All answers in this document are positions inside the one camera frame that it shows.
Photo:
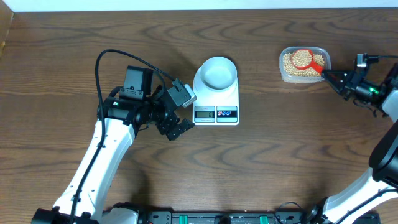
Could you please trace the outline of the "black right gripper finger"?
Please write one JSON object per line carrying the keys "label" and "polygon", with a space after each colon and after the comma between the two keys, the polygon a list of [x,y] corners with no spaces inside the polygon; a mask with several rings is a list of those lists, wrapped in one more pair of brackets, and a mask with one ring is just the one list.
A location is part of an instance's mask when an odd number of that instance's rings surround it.
{"label": "black right gripper finger", "polygon": [[355,73],[355,70],[323,70],[322,77],[330,82],[345,82],[351,80]]}
{"label": "black right gripper finger", "polygon": [[330,84],[332,89],[334,89],[337,92],[337,94],[339,94],[339,95],[343,94],[343,91],[345,90],[346,82],[334,82],[334,81],[332,81],[332,82],[327,81],[327,82]]}

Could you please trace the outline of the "red measuring scoop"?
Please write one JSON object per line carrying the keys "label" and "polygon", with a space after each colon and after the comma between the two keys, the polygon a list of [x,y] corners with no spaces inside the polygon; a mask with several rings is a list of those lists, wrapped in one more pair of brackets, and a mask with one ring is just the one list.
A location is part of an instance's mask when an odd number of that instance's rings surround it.
{"label": "red measuring scoop", "polygon": [[314,54],[310,49],[296,50],[290,57],[292,65],[298,70],[306,70],[312,68],[321,74],[323,67],[315,62]]}

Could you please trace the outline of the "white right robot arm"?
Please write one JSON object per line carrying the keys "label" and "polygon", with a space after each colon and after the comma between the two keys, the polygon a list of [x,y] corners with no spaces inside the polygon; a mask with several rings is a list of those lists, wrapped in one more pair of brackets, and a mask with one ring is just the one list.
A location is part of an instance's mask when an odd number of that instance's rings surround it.
{"label": "white right robot arm", "polygon": [[324,70],[323,77],[345,100],[354,98],[389,116],[392,127],[373,149],[369,168],[340,193],[324,198],[304,223],[354,223],[381,203],[397,198],[397,64],[380,85],[365,79],[367,68]]}

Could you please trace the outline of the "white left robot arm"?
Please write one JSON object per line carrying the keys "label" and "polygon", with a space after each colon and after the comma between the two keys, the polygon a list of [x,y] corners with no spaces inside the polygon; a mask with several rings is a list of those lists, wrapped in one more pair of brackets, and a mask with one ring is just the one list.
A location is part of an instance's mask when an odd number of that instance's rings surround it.
{"label": "white left robot arm", "polygon": [[144,212],[120,204],[106,211],[105,201],[126,151],[142,125],[154,124],[168,140],[177,139],[194,124],[180,120],[175,110],[196,96],[179,79],[166,89],[152,89],[155,70],[129,66],[124,85],[114,88],[98,107],[98,120],[78,170],[51,210],[38,209],[32,223],[145,223]]}

